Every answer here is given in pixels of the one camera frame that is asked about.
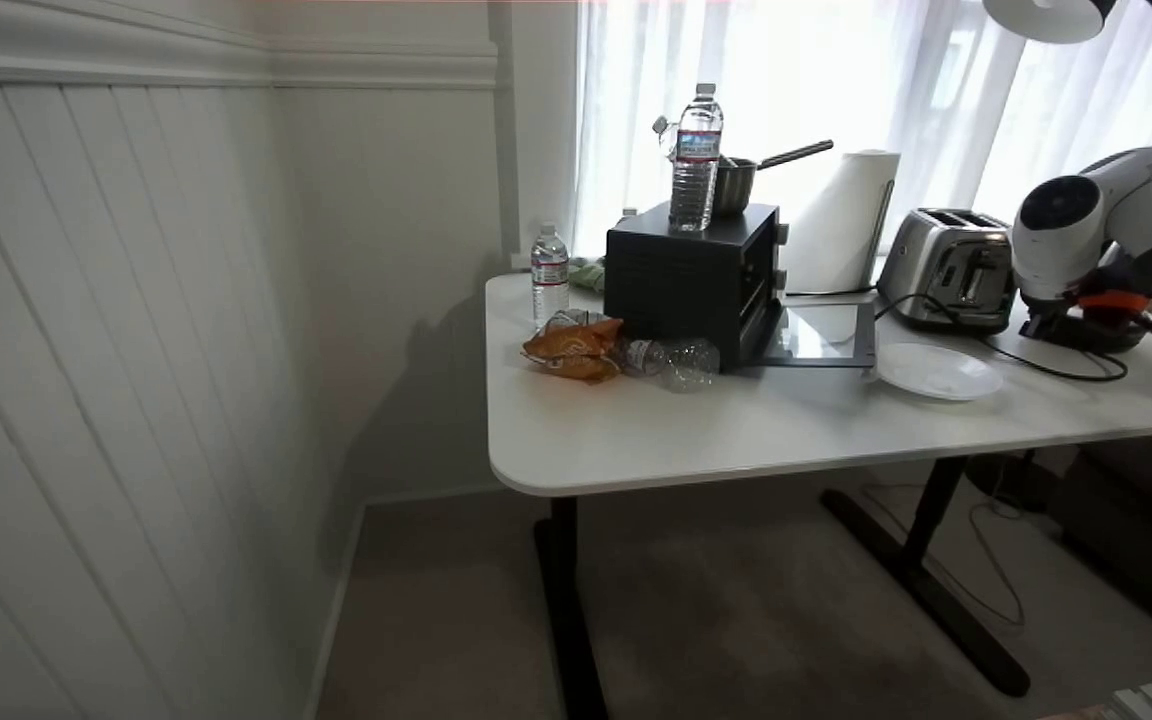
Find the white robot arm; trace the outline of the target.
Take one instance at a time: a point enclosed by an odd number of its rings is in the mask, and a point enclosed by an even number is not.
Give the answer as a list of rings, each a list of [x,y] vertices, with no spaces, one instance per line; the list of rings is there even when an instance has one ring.
[[[1014,219],[1014,270],[1033,307],[1152,297],[1152,149],[1038,182]]]

